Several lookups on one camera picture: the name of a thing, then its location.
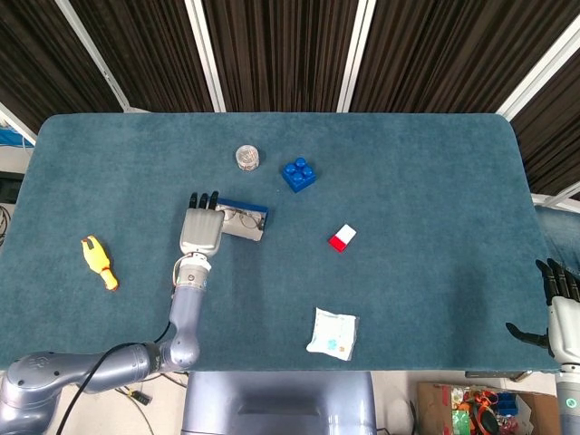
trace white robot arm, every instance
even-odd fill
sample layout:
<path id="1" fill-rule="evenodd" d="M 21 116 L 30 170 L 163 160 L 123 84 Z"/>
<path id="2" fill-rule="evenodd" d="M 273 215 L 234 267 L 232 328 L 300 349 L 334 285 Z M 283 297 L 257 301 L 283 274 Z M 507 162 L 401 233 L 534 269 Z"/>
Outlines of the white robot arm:
<path id="1" fill-rule="evenodd" d="M 547 335 L 522 333 L 506 324 L 518 340 L 547 348 L 560 364 L 556 391 L 563 435 L 580 434 L 580 282 L 556 261 L 536 261 L 544 278 Z"/>

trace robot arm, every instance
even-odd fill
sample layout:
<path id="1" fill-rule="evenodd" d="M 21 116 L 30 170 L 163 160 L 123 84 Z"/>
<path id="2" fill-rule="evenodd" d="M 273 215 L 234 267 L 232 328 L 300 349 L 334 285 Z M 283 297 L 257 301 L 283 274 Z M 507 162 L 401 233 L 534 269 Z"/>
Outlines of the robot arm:
<path id="1" fill-rule="evenodd" d="M 548 309 L 546 335 L 522 333 L 506 324 L 518 340 L 547 348 L 561 365 L 556 376 L 556 392 L 564 435 L 580 434 L 580 293 L 579 281 L 556 261 L 537 260 L 544 278 Z"/>
<path id="2" fill-rule="evenodd" d="M 155 372 L 187 370 L 199 355 L 197 327 L 211 265 L 219 249 L 224 212 L 216 211 L 218 193 L 208 202 L 191 196 L 181 231 L 184 256 L 178 261 L 169 321 L 176 334 L 156 343 L 126 343 L 105 353 L 33 353 L 16 360 L 0 385 L 0 435 L 44 433 L 65 385 L 104 392 L 145 379 Z"/>

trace yellow toy screwdriver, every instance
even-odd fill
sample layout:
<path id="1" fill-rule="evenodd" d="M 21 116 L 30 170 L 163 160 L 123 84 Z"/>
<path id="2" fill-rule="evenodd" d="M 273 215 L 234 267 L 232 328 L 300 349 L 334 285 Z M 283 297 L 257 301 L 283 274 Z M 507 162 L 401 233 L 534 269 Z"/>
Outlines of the yellow toy screwdriver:
<path id="1" fill-rule="evenodd" d="M 114 292 L 117 290 L 119 283 L 117 278 L 112 274 L 111 261 L 105 254 L 99 240 L 95 236 L 88 236 L 81 240 L 82 254 L 91 270 L 99 274 L 105 282 L 107 290 Z"/>

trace black curtain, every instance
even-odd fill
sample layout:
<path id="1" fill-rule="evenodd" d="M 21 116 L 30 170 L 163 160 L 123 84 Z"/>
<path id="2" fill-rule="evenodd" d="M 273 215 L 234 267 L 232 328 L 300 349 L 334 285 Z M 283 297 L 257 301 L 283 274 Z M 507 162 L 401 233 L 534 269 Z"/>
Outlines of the black curtain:
<path id="1" fill-rule="evenodd" d="M 496 111 L 578 0 L 378 0 L 351 111 Z"/>
<path id="2" fill-rule="evenodd" d="M 57 113 L 121 109 L 54 0 L 0 0 L 0 102 L 35 132 Z"/>
<path id="3" fill-rule="evenodd" d="M 206 0 L 228 111 L 336 111 L 356 0 Z"/>
<path id="4" fill-rule="evenodd" d="M 133 107 L 213 111 L 183 0 L 72 0 Z"/>
<path id="5" fill-rule="evenodd" d="M 555 195 L 580 181 L 580 52 L 512 120 L 530 189 Z"/>

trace small transparent container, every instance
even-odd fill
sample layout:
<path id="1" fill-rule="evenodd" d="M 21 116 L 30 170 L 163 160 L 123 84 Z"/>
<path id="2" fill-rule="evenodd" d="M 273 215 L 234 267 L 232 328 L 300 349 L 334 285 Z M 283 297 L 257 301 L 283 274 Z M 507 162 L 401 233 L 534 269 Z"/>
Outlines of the small transparent container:
<path id="1" fill-rule="evenodd" d="M 242 145 L 236 151 L 237 165 L 242 170 L 254 170 L 260 165 L 260 157 L 256 147 L 252 145 Z"/>

